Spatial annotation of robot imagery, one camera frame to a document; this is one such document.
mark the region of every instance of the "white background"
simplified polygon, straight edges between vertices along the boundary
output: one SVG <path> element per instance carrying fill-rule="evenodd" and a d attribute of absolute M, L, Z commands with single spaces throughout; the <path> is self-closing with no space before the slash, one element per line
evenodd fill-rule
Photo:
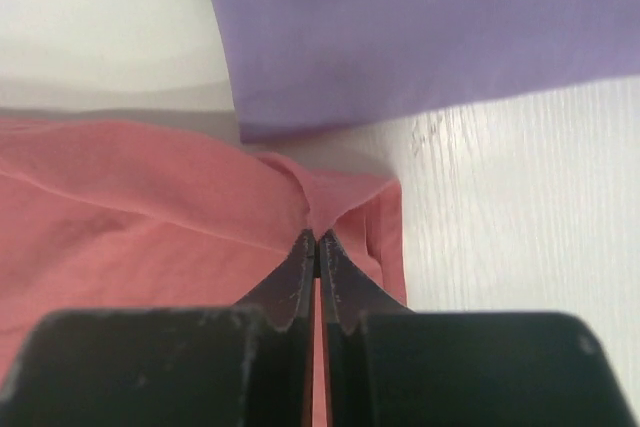
<path fill-rule="evenodd" d="M 119 116 L 237 143 L 232 108 L 210 0 L 0 0 L 0 115 Z M 639 136 L 631 78 L 268 148 L 394 172 L 413 308 L 578 314 L 639 412 Z"/>

